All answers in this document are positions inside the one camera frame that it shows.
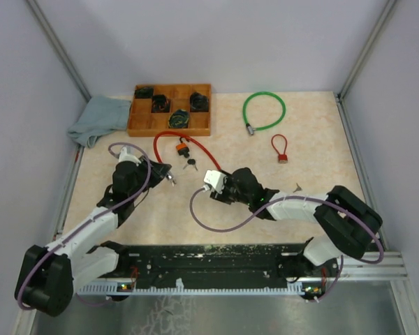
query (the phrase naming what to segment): green cable lock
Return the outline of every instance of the green cable lock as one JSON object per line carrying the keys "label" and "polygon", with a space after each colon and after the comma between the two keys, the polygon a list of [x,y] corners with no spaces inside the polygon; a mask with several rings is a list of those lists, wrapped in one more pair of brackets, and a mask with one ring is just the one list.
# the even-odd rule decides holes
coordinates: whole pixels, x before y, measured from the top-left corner
{"label": "green cable lock", "polygon": [[[279,119],[277,119],[275,122],[273,122],[272,124],[269,124],[268,126],[263,126],[263,127],[258,127],[258,128],[253,128],[250,123],[249,120],[247,119],[247,105],[249,103],[249,101],[254,98],[255,96],[272,96],[273,98],[277,99],[279,101],[279,103],[281,103],[282,106],[282,113],[281,116],[279,117]],[[247,131],[249,132],[250,135],[254,135],[255,131],[264,131],[265,129],[269,129],[271,127],[276,126],[279,122],[282,121],[282,119],[284,118],[284,116],[286,115],[286,104],[283,102],[283,100],[278,97],[276,94],[272,93],[272,92],[266,92],[266,91],[262,91],[262,92],[256,92],[254,94],[251,94],[244,102],[244,107],[242,108],[242,116],[244,117],[244,123],[245,123],[245,127],[247,128]]]}

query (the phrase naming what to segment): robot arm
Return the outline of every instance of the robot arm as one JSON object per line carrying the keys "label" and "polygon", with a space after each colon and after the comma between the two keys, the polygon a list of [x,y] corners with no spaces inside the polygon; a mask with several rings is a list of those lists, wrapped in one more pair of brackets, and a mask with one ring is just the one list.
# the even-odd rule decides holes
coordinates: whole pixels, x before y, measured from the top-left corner
{"label": "robot arm", "polygon": [[329,204],[357,216],[372,234],[376,234],[382,225],[381,217],[343,186],[335,186],[326,194],[310,197],[289,195],[263,188],[247,167],[232,174],[208,171],[204,182],[212,191],[210,197],[226,204],[241,202],[249,206],[253,213],[270,204],[256,215],[259,218],[274,221],[295,219],[321,225],[326,234],[310,239],[301,254],[289,258],[292,264],[284,270],[291,272],[286,274],[288,277],[307,275],[343,254],[359,260],[371,243],[372,237],[362,226],[341,215]]}
{"label": "robot arm", "polygon": [[[122,245],[107,241],[94,246],[133,213],[134,195],[146,182],[148,164],[151,174],[142,192],[155,187],[164,178],[169,179],[171,165],[148,161],[144,156],[137,158],[130,147],[122,148],[112,184],[90,215],[60,239],[44,247],[34,245],[25,253],[15,289],[17,301],[57,316],[82,286],[127,267],[127,250]],[[46,260],[38,266],[44,257]],[[31,277],[29,282],[23,285],[28,276]]]}

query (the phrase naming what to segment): beige tabletop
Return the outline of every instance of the beige tabletop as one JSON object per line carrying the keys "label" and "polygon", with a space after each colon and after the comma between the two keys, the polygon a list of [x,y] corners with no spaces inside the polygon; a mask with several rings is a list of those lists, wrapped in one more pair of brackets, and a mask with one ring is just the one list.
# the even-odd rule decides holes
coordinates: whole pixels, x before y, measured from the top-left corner
{"label": "beige tabletop", "polygon": [[[249,136],[242,121],[242,105],[249,94],[213,94],[212,135],[197,137],[216,157],[222,169],[232,172],[248,167],[268,188],[292,193],[297,183],[302,193],[326,193],[344,185],[363,199],[351,152],[332,92],[278,93],[286,103],[284,120],[274,128]],[[252,126],[276,120],[280,104],[269,96],[250,101],[247,114]],[[288,139],[288,163],[278,164],[270,145],[271,137],[281,133]],[[86,218],[112,182],[117,163],[107,151],[113,142],[130,142],[142,147],[155,160],[152,137],[129,137],[119,131],[102,137],[93,149],[85,149],[73,191],[64,232]],[[198,171],[187,167],[178,156],[178,137],[162,137],[159,151],[163,162],[172,165],[177,185],[167,181],[153,188],[129,219],[105,240],[120,244],[262,244],[299,243],[323,234],[320,226],[302,221],[264,221],[253,219],[230,233],[202,229],[189,213],[189,198],[203,185],[207,170],[216,168],[195,145],[191,156]],[[246,219],[250,212],[243,204],[223,204],[200,194],[195,201],[198,217],[212,227],[228,228]]]}

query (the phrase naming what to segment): wooden organizer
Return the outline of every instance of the wooden organizer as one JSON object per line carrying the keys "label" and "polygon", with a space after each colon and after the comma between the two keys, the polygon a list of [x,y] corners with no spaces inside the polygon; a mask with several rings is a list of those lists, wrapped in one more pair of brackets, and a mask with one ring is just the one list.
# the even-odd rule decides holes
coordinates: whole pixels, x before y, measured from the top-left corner
{"label": "wooden organizer", "polygon": [[[170,100],[169,112],[152,112],[152,99],[137,99],[133,95],[131,111],[127,123],[127,133],[131,137],[153,137],[161,131],[173,130],[190,136],[211,135],[211,85],[176,84],[176,85],[137,85],[135,89],[153,87],[154,95],[164,94]],[[208,97],[207,112],[191,112],[189,97],[198,92]],[[188,128],[169,128],[169,117],[176,110],[189,113]]]}

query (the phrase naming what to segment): folded towel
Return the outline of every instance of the folded towel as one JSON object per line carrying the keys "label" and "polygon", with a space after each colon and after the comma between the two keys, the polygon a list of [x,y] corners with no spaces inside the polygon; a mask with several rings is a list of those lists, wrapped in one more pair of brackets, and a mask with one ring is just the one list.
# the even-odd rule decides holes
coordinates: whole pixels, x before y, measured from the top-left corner
{"label": "folded towel", "polygon": [[68,128],[67,135],[82,146],[93,148],[100,136],[127,128],[130,106],[129,100],[94,96],[78,122]]}

